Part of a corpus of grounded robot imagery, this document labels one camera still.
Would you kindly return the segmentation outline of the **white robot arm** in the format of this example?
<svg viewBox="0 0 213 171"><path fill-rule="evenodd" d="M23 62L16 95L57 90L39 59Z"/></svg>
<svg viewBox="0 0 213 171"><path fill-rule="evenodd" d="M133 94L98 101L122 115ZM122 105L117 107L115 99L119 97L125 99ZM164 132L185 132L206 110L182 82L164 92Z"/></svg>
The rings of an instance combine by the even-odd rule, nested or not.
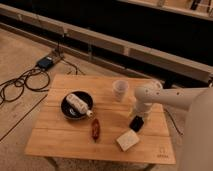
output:
<svg viewBox="0 0 213 171"><path fill-rule="evenodd" d="M213 171L213 87L162 89L157 81L137 86L132 113L142 115L149 104L186 112L177 171Z"/></svg>

